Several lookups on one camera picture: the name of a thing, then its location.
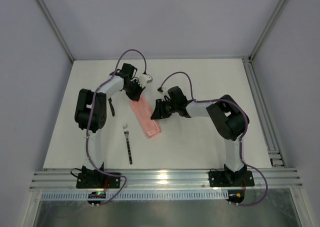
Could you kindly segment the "pink satin napkin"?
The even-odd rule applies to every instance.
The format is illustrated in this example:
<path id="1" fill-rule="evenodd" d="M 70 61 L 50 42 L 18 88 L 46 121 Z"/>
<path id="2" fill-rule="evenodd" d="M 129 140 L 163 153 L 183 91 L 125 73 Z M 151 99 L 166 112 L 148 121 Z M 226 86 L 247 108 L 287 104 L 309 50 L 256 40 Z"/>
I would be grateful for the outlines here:
<path id="1" fill-rule="evenodd" d="M 153 138 L 161 133 L 160 125 L 156 120 L 151 119 L 152 109 L 147 99 L 142 95 L 139 101 L 131 101 L 130 107 L 135 114 L 144 134 Z"/>

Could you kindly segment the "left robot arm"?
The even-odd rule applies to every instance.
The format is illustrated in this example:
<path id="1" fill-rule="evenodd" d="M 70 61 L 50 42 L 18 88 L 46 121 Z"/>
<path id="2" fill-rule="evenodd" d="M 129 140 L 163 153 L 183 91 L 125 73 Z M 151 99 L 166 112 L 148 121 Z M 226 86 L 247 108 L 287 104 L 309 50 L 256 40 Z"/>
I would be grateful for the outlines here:
<path id="1" fill-rule="evenodd" d="M 137 102 L 142 92 L 153 78 L 143 72 L 136 77 L 137 68 L 124 63 L 121 69 L 113 71 L 109 78 L 95 90 L 82 88 L 77 97 L 74 120 L 85 131 L 86 160 L 82 168 L 105 176 L 104 158 L 102 157 L 101 132 L 107 122 L 107 104 L 113 95 L 124 91 L 126 96 Z"/>

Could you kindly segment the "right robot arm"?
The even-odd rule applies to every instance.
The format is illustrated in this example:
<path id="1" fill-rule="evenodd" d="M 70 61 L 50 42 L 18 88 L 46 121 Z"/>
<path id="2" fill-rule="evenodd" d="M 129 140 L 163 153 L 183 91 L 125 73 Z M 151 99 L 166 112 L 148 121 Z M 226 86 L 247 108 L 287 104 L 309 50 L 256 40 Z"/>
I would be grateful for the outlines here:
<path id="1" fill-rule="evenodd" d="M 247 167 L 242 156 L 242 139 L 250 120 L 230 95 L 225 94 L 212 100 L 188 100 L 182 90 L 174 86 L 155 101 L 150 118 L 167 119 L 174 113 L 184 118 L 210 118 L 225 143 L 225 179 L 234 183 L 245 175 Z"/>

